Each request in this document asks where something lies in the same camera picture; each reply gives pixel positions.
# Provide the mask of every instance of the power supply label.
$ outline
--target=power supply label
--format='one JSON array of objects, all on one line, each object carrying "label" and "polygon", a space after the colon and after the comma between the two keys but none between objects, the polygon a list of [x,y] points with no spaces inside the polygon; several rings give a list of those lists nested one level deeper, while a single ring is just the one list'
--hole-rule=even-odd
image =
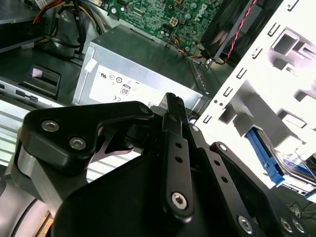
[{"label": "power supply label", "polygon": [[89,97],[100,103],[140,101],[151,107],[158,105],[164,95],[164,92],[99,65]]}]

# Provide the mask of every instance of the sticker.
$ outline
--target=sticker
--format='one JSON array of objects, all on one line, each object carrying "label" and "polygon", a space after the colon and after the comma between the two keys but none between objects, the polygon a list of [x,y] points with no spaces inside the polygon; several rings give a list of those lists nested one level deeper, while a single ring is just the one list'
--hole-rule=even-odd
[{"label": "sticker", "polygon": [[94,69],[95,65],[97,65],[97,61],[95,61],[93,58],[90,59],[90,61],[87,63],[87,65],[85,66],[85,70],[89,73],[92,72],[92,70]]},{"label": "sticker", "polygon": [[43,76],[43,71],[37,68],[33,68],[32,77],[33,78],[41,78]]},{"label": "sticker", "polygon": [[42,9],[45,5],[47,5],[46,0],[35,0],[36,4]]},{"label": "sticker", "polygon": [[291,167],[294,170],[299,170],[307,174],[311,174],[310,171],[306,168],[306,166],[302,163],[300,158],[295,155],[284,155],[282,154],[283,162],[287,167]]},{"label": "sticker", "polygon": [[151,107],[158,105],[164,95],[164,92],[99,65],[89,97],[100,103],[140,101]]}]

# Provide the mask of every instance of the capacitor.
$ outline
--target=capacitor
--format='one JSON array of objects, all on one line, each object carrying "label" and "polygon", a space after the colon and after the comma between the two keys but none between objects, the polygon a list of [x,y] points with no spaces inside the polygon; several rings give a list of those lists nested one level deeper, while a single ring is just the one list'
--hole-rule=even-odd
[{"label": "capacitor", "polygon": [[190,14],[186,14],[186,15],[184,16],[184,18],[187,19],[187,20],[190,20],[190,19],[191,19],[191,15],[190,15]]},{"label": "capacitor", "polygon": [[195,2],[193,2],[192,4],[191,4],[191,9],[196,9],[198,7],[198,5],[195,3]]}]

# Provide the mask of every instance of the black metal arm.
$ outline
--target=black metal arm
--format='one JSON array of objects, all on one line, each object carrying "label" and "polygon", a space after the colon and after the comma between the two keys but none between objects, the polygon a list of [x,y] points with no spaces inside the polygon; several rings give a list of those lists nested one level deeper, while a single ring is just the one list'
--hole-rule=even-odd
[{"label": "black metal arm", "polygon": [[[52,236],[309,236],[225,144],[205,142],[179,97],[159,106],[160,115],[124,102],[25,117],[12,177],[55,215]],[[91,161],[136,147],[141,156],[87,184]]]}]

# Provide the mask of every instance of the white metal frame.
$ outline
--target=white metal frame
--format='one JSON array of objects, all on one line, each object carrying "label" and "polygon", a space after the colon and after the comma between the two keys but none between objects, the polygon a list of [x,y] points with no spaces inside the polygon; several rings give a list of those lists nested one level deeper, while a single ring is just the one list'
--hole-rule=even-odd
[{"label": "white metal frame", "polygon": [[308,0],[284,0],[282,2],[245,56],[212,99],[210,105],[198,119],[196,125],[204,133],[212,129],[212,120],[217,120],[222,115],[225,106],[237,93],[242,84],[258,73],[257,70],[260,68],[260,65],[257,65],[257,59],[260,55],[268,52],[284,28],[288,26],[288,22],[292,22],[290,19],[295,18],[302,25],[306,24],[306,16],[302,16],[301,13],[304,14],[302,10],[310,2]]}]

